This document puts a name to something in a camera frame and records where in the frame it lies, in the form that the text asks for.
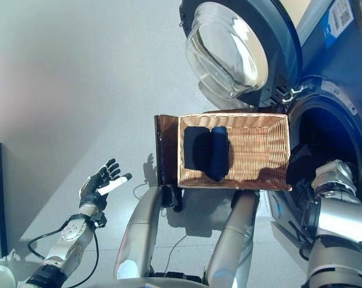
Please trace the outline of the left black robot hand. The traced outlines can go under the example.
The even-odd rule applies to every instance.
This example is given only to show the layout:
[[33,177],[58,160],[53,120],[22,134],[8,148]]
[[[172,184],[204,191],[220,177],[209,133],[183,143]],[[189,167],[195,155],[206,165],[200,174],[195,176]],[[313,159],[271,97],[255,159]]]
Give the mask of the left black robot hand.
[[107,206],[107,196],[132,178],[131,173],[120,175],[119,163],[114,159],[108,160],[92,176],[88,176],[79,190],[80,205],[94,205],[99,212]]

